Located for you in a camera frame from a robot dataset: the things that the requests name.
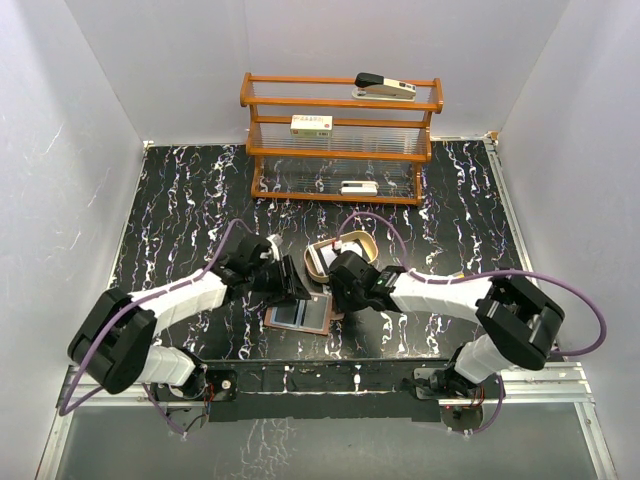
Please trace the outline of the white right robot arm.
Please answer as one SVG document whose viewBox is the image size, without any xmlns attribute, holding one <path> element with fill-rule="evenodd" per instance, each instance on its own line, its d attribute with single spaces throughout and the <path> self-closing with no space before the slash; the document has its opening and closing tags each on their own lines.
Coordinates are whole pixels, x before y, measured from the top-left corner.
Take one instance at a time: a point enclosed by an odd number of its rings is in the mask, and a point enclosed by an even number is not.
<svg viewBox="0 0 640 480">
<path fill-rule="evenodd" d="M 499 270 L 486 277 L 421 276 L 400 266 L 379 271 L 354 252 L 329 267 L 329 286 L 344 313 L 428 312 L 474 321 L 484 334 L 459 347 L 433 375 L 434 390 L 466 397 L 512 366 L 541 370 L 564 321 L 564 311 L 526 277 Z"/>
</svg>

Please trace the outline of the grey credit card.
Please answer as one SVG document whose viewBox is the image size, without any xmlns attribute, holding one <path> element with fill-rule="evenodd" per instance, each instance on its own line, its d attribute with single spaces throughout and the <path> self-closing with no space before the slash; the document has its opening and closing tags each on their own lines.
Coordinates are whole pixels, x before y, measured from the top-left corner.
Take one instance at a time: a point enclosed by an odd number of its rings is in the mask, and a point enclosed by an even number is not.
<svg viewBox="0 0 640 480">
<path fill-rule="evenodd" d="M 298 302 L 276 306 L 273 308 L 271 320 L 278 325 L 295 326 L 298 322 L 298 309 Z"/>
<path fill-rule="evenodd" d="M 327 296 L 315 295 L 305 302 L 302 326 L 312 330 L 323 330 L 328 317 L 330 300 Z"/>
</svg>

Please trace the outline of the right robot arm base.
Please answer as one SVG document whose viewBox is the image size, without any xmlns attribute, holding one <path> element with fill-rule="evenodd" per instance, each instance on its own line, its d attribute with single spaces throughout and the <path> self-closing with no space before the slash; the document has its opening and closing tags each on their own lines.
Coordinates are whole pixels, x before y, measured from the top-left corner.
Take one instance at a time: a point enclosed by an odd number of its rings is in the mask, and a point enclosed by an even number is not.
<svg viewBox="0 0 640 480">
<path fill-rule="evenodd" d="M 480 407 L 486 398 L 485 387 L 457 373 L 452 367 L 416 368 L 401 380 L 400 388 L 417 399 L 467 399 L 464 408 Z"/>
</svg>

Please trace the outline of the pink leather card holder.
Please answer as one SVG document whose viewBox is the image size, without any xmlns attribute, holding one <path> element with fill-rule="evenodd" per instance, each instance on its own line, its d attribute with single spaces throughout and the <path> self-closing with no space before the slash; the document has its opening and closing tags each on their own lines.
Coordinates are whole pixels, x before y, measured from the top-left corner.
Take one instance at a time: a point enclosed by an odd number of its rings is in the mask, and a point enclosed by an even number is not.
<svg viewBox="0 0 640 480">
<path fill-rule="evenodd" d="M 270 307 L 266 310 L 266 314 L 265 314 L 265 319 L 264 319 L 264 325 L 266 327 L 269 328 L 278 328 L 278 329 L 284 329 L 284 330 L 291 330 L 291 331 L 299 331 L 299 332 L 303 332 L 303 333 L 309 333 L 309 334 L 318 334 L 318 335 L 328 335 L 329 334 L 329 329 L 330 326 L 333 322 L 335 321 L 341 321 L 344 319 L 344 314 L 343 313 L 339 313 L 337 310 L 334 309 L 335 305 L 334 305 L 334 301 L 333 301 L 333 297 L 331 295 L 328 294 L 324 294 L 324 293 L 312 293 L 311 294 L 311 298 L 315 295 L 321 295 L 321 296 L 327 296 L 330 300 L 330 307 L 329 307 L 329 311 L 328 311 L 328 317 L 325 323 L 325 327 L 323 330 L 312 330 L 312 329 L 307 329 L 304 328 L 302 326 L 302 320 L 303 320 L 303 315 L 304 315 L 304 309 L 305 309 L 305 302 L 306 301 L 296 301 L 299 303 L 299 309 L 298 309 L 298 322 L 295 326 L 292 325 L 278 325 L 272 322 L 271 318 L 272 318 L 272 312 L 273 312 L 273 308 L 276 307 Z"/>
</svg>

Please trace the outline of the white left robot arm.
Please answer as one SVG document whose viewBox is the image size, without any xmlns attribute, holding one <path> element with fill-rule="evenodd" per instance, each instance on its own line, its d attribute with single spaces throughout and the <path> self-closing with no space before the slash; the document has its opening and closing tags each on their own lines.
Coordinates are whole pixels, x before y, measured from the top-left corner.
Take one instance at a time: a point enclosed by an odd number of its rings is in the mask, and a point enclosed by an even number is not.
<svg viewBox="0 0 640 480">
<path fill-rule="evenodd" d="M 279 240 L 277 235 L 250 234 L 234 250 L 170 284 L 133 293 L 118 287 L 104 291 L 71 340 L 69 358 L 110 394 L 144 382 L 168 384 L 186 399 L 197 398 L 207 376 L 196 368 L 194 356 L 158 346 L 155 337 L 245 292 L 263 295 L 269 306 L 309 300 L 311 294 L 292 258 L 281 253 Z"/>
</svg>

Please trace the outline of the beige wooden tray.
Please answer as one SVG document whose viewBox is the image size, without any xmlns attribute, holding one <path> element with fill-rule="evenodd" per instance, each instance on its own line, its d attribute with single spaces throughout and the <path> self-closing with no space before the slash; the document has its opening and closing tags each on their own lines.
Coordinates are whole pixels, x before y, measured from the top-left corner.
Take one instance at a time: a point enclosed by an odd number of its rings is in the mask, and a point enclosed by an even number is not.
<svg viewBox="0 0 640 480">
<path fill-rule="evenodd" d="M 346 242 L 346 241 L 354 241 L 356 239 L 359 239 L 362 244 L 364 249 L 367 251 L 370 260 L 366 261 L 367 263 L 371 264 L 374 260 L 377 259 L 378 257 L 378 247 L 375 243 L 374 238 L 372 237 L 371 234 L 362 231 L 362 230 L 358 230 L 358 231 L 352 231 L 352 232 L 348 232 L 346 234 L 342 234 L 340 237 L 340 240 Z M 311 256 L 310 254 L 307 252 L 307 248 L 311 245 L 319 245 L 319 246 L 324 246 L 327 244 L 332 244 L 332 242 L 335 239 L 327 239 L 327 240 L 321 240 L 321 241 L 317 241 L 313 244 L 309 244 L 304 252 L 304 264 L 305 264 L 305 268 L 307 273 L 309 274 L 310 278 L 320 284 L 327 284 L 329 281 L 328 275 L 327 276 L 321 276 L 318 274 L 318 272 L 316 271 L 316 268 L 313 266 L 312 262 L 311 262 Z"/>
</svg>

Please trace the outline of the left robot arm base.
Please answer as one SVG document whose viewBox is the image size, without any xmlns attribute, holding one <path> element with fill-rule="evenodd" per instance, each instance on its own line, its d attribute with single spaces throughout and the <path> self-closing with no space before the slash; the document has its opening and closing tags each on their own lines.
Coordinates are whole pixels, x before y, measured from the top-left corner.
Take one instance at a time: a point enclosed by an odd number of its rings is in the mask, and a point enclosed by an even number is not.
<svg viewBox="0 0 640 480">
<path fill-rule="evenodd" d="M 160 414 L 169 431 L 181 441 L 187 441 L 196 426 L 202 427 L 211 419 L 216 402 L 231 402 L 237 398 L 238 380 L 238 374 L 233 370 L 218 370 L 201 364 L 196 366 L 182 385 L 145 381 L 141 386 L 146 399 Z M 180 423 L 172 417 L 181 410 L 180 407 L 171 406 L 174 401 L 196 403 L 200 412 L 187 423 Z"/>
</svg>

